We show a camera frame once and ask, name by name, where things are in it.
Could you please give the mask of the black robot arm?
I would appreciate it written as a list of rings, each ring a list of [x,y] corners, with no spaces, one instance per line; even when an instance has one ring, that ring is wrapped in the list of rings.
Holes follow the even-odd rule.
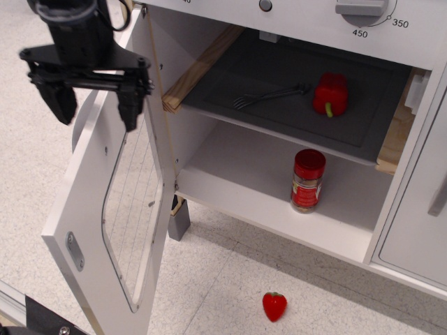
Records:
[[[70,124],[77,109],[74,90],[117,94],[118,110],[127,131],[137,127],[143,99],[151,93],[149,59],[114,40],[105,1],[30,1],[29,7],[47,24],[51,45],[25,48],[20,58],[29,78],[55,117]]]

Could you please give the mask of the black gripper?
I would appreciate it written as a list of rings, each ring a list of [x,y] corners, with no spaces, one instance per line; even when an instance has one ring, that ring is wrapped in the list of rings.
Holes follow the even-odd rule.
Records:
[[[151,90],[149,59],[119,46],[101,19],[48,26],[53,44],[25,48],[20,58],[29,64],[31,82],[55,117],[65,125],[72,122],[74,87],[114,91],[126,132],[134,131]]]

